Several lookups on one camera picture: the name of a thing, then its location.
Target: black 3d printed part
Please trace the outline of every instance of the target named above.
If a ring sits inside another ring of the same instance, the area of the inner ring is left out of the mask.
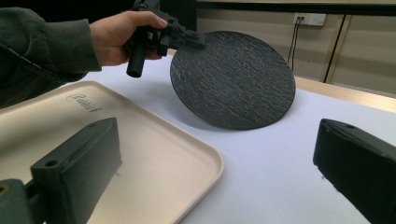
[[[323,119],[314,164],[371,223],[396,223],[396,147],[352,125]]]
[[[115,118],[91,123],[32,167],[47,223],[85,224],[121,165]]]
[[[184,105],[222,128],[256,129],[280,120],[296,91],[280,54],[250,35],[205,35],[204,49],[182,46],[172,60],[172,84]]]

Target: person's arm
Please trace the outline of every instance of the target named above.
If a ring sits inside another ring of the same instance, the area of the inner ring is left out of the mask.
[[[153,13],[132,11],[93,24],[87,20],[45,22],[32,10],[18,7],[0,8],[0,18],[1,43],[53,73],[46,76],[32,66],[21,66],[19,60],[0,51],[0,108],[58,88],[69,78],[75,81],[100,71],[102,66],[125,63],[129,56],[123,45],[137,26],[166,26]],[[148,56],[157,58],[155,52]]]

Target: hand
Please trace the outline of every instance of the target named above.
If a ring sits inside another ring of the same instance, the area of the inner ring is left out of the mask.
[[[149,11],[125,11],[90,24],[93,48],[99,64],[119,65],[127,63],[129,55],[123,45],[139,26],[165,28],[166,21]],[[156,49],[149,49],[147,59],[160,59]]]

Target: wall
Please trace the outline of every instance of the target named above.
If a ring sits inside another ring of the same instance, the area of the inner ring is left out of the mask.
[[[203,33],[230,30],[253,35],[271,45],[287,60],[293,17],[294,13],[198,9],[197,30]],[[341,17],[327,15],[322,27],[300,26],[294,58],[295,76],[322,80]],[[396,18],[352,16],[344,29],[345,36],[340,40],[327,81],[396,96]]]

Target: black handle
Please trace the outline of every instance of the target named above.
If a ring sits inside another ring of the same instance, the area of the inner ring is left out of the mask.
[[[134,45],[129,56],[126,74],[130,77],[141,77],[143,65],[146,59],[146,52],[149,46],[148,31],[145,27],[138,27],[132,36]]]

